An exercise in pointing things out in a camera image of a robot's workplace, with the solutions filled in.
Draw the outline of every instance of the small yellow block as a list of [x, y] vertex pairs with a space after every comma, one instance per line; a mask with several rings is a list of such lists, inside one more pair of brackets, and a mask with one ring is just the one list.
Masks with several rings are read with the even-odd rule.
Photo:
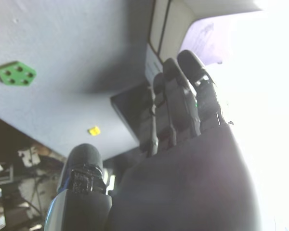
[[101, 133], [101, 130], [99, 129], [98, 126], [95, 126], [95, 127], [91, 128], [91, 129], [89, 129], [88, 132], [91, 135], [93, 135], [93, 136], [97, 136], [97, 135], [99, 135]]

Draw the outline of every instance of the green pentagon piece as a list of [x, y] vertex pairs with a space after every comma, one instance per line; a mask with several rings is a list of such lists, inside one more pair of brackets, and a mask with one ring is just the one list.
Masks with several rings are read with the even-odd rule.
[[36, 71], [21, 62], [0, 66], [0, 79], [6, 85], [29, 86]]

